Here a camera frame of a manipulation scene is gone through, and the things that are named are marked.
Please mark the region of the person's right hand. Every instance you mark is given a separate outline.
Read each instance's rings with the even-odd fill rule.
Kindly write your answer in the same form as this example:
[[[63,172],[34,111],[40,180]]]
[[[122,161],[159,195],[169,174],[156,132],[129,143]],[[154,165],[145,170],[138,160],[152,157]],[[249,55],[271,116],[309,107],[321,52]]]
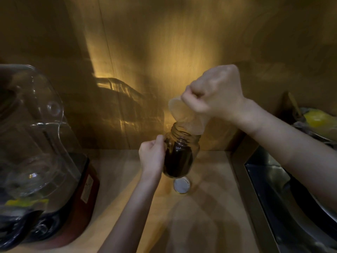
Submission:
[[[210,107],[210,114],[207,116],[236,124],[242,117],[242,108],[246,101],[238,67],[234,64],[217,66],[205,71],[195,81],[203,84],[203,99]]]

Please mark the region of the person's left hand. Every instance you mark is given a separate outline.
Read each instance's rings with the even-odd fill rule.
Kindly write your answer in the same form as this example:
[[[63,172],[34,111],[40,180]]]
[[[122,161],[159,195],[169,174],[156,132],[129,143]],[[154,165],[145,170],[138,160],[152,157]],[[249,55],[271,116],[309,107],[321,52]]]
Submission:
[[[155,149],[155,140],[145,141],[139,148],[142,174],[147,177],[161,176],[166,150]]]

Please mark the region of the translucent plastic cup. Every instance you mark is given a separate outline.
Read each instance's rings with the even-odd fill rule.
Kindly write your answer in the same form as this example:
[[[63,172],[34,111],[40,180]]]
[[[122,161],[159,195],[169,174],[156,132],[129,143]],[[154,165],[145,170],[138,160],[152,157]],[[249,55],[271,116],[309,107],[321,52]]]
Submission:
[[[210,116],[199,114],[187,106],[181,97],[168,101],[168,109],[179,127],[184,128],[189,134],[201,136],[210,120]]]

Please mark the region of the glass jar with dark liquid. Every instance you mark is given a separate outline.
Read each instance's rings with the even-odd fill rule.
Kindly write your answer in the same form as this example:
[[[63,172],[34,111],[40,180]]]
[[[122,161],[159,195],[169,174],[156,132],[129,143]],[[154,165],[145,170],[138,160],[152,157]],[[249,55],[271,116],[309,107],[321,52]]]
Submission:
[[[193,135],[175,122],[165,135],[166,154],[163,173],[170,178],[178,179],[186,176],[200,150],[201,135]]]

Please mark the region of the person's right forearm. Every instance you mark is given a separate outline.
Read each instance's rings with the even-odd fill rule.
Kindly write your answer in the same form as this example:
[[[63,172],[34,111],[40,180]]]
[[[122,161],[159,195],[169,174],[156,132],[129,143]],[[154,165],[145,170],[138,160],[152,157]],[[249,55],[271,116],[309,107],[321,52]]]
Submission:
[[[337,151],[241,98],[231,119],[319,200],[337,212]]]

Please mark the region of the person's left forearm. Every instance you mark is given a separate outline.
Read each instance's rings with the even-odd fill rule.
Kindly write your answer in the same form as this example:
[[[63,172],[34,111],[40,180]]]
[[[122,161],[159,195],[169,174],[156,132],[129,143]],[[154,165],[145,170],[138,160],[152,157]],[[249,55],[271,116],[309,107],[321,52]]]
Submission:
[[[120,217],[97,253],[136,253],[161,172],[142,172]]]

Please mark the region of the white jar lid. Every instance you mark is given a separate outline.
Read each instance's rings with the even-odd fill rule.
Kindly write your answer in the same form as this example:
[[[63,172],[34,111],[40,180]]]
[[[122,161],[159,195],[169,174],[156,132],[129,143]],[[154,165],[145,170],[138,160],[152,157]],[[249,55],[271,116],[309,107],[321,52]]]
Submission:
[[[173,180],[173,188],[179,194],[186,194],[190,191],[191,182],[187,177],[181,177]]]

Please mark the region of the wooden stick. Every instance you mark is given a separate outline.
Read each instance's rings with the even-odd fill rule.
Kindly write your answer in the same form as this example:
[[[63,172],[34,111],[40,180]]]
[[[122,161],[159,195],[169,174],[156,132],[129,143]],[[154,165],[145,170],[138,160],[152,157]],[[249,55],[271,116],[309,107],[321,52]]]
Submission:
[[[297,116],[298,116],[299,118],[302,118],[302,117],[303,117],[303,114],[302,114],[302,112],[301,112],[301,109],[300,109],[300,107],[298,106],[298,103],[297,103],[295,97],[294,97],[293,94],[292,94],[291,92],[289,92],[289,91],[288,91],[288,97],[289,97],[289,100],[290,100],[290,102],[292,103],[292,105],[293,105],[293,107],[294,107],[294,109],[295,109],[295,111],[296,111],[296,113],[297,113]]]

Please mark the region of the red black blender base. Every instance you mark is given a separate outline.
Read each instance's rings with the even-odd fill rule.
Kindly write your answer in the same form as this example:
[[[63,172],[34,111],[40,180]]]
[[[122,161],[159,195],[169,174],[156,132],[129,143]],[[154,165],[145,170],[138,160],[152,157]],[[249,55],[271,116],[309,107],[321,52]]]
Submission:
[[[87,228],[100,182],[85,154],[65,157],[0,163],[0,252],[60,248]]]

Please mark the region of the yellow sponge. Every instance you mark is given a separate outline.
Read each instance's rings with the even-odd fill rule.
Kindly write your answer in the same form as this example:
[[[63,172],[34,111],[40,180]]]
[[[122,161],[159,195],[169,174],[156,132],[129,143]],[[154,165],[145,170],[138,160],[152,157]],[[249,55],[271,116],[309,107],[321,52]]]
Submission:
[[[303,116],[312,132],[337,142],[337,117],[319,109],[309,109]]]

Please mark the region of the clear blender sound cover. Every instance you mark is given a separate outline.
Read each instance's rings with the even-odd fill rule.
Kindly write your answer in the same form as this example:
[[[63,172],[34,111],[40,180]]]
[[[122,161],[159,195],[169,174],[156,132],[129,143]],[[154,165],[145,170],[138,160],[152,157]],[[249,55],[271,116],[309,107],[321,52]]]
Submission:
[[[0,163],[67,153],[81,146],[49,79],[30,65],[0,64]]]

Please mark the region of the stainless steel sink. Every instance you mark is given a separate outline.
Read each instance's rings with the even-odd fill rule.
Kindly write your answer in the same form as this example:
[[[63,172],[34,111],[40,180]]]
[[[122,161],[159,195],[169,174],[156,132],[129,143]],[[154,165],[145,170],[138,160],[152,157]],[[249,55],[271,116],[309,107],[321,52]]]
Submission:
[[[337,253],[337,213],[255,140],[245,136],[231,162],[261,252]]]

